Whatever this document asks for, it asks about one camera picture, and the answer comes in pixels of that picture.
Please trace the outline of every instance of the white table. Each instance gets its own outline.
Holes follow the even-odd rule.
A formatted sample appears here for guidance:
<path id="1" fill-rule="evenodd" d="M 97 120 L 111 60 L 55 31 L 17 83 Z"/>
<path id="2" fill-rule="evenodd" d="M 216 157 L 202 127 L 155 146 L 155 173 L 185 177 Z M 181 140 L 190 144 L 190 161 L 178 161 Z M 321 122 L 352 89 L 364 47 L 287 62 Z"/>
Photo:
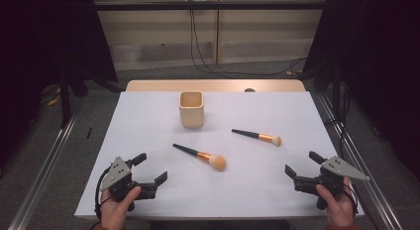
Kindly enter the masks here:
<path id="1" fill-rule="evenodd" d="M 284 173 L 288 164 L 299 175 L 317 176 L 320 166 L 308 158 L 309 151 L 324 158 L 336 156 L 309 92 L 204 91 L 204 126 L 190 130 L 180 124 L 177 89 L 121 94 L 75 216 L 95 218 L 93 201 L 99 176 L 117 156 L 126 161 L 140 153 L 147 153 L 148 159 L 132 168 L 134 181 L 151 182 L 166 171 L 168 179 L 158 188 L 156 199 L 136 201 L 129 218 L 227 220 L 325 215 L 315 206 L 317 197 L 295 191 L 292 179 Z M 277 147 L 234 134 L 231 129 L 279 135 L 282 144 Z M 173 143 L 223 155 L 228 165 L 217 172 L 174 148 Z"/>

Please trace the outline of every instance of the white wall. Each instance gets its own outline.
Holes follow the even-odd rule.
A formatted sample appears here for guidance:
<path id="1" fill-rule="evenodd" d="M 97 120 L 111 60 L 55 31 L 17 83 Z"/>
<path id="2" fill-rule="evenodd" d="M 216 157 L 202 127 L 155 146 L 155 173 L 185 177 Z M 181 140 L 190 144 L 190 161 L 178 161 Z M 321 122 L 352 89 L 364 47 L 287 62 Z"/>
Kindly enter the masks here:
<path id="1" fill-rule="evenodd" d="M 96 2 L 181 2 L 183 0 L 95 0 Z M 220 0 L 325 1 L 325 0 Z M 119 47 L 139 48 L 157 44 L 189 44 L 189 11 L 98 12 L 111 51 Z M 321 11 L 194 11 L 199 43 L 210 43 L 216 62 L 306 57 Z M 247 48 L 259 51 L 253 55 Z M 271 46 L 286 46 L 281 55 Z"/>

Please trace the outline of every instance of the black brush handle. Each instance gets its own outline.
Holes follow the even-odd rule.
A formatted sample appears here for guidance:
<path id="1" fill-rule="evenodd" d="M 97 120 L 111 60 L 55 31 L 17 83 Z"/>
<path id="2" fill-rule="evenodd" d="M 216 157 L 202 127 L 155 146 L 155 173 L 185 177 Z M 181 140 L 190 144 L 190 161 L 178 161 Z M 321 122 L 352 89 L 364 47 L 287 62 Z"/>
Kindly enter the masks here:
<path id="1" fill-rule="evenodd" d="M 256 139 L 260 136 L 259 133 L 247 132 L 247 131 L 242 131 L 242 130 L 237 130 L 237 129 L 232 129 L 232 132 L 237 133 L 237 134 L 242 134 L 248 137 L 256 138 Z"/>
<path id="2" fill-rule="evenodd" d="M 180 150 L 184 151 L 185 153 L 191 154 L 192 156 L 197 156 L 197 154 L 198 154 L 198 152 L 197 152 L 197 151 L 195 151 L 195 150 L 192 150 L 192 149 L 189 149 L 189 148 L 185 148 L 185 147 L 182 147 L 182 146 L 177 145 L 177 144 L 172 144 L 172 145 L 173 145 L 174 147 L 176 147 L 176 148 L 178 148 L 178 149 L 180 149 Z"/>

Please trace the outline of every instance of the aluminum rail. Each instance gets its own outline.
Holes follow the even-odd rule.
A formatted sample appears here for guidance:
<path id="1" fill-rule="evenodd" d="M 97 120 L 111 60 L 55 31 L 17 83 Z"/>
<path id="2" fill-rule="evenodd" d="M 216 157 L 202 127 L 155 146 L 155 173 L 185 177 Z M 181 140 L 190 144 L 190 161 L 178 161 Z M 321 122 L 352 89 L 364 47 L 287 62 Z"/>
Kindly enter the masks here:
<path id="1" fill-rule="evenodd" d="M 327 115 L 331 120 L 334 120 L 335 115 L 332 111 L 332 103 L 330 99 L 326 95 L 319 95 L 318 96 L 324 109 L 327 112 Z M 343 123 L 336 123 L 334 128 L 341 137 L 342 132 L 344 131 Z M 371 175 L 370 171 L 368 170 L 367 165 L 365 164 L 364 160 L 362 159 L 361 154 L 359 153 L 358 149 L 356 148 L 353 140 L 351 137 L 345 133 L 343 137 L 344 147 L 349 155 L 350 159 L 352 160 L 353 165 L 359 169 L 361 172 L 365 173 L 370 177 L 370 181 L 363 181 L 363 184 L 367 190 L 367 193 L 370 196 L 374 206 L 376 207 L 380 217 L 383 220 L 383 223 L 388 230 L 402 230 L 402 226 L 399 223 L 394 211 L 392 210 L 391 205 L 389 204 L 388 200 L 386 199 L 383 192 L 380 190 L 379 186 L 377 185 L 376 181 L 374 180 L 373 176 Z"/>
<path id="2" fill-rule="evenodd" d="M 83 98 L 79 100 L 77 106 L 75 107 L 74 114 L 71 116 L 65 127 L 58 132 L 58 135 L 54 144 L 52 145 L 46 161 L 44 162 L 43 167 L 38 173 L 38 176 L 32 184 L 31 189 L 26 195 L 23 203 L 15 214 L 15 217 L 13 218 L 8 230 L 24 230 L 28 226 L 32 214 L 34 213 L 37 204 L 40 201 L 41 195 L 43 194 L 44 189 L 50 179 L 59 154 L 61 153 L 61 150 L 63 149 L 64 144 L 71 133 L 76 117 L 81 110 L 83 100 Z"/>
<path id="3" fill-rule="evenodd" d="M 341 2 L 95 2 L 94 5 L 78 4 L 77 7 L 97 11 L 142 10 L 328 10 L 359 7 Z"/>

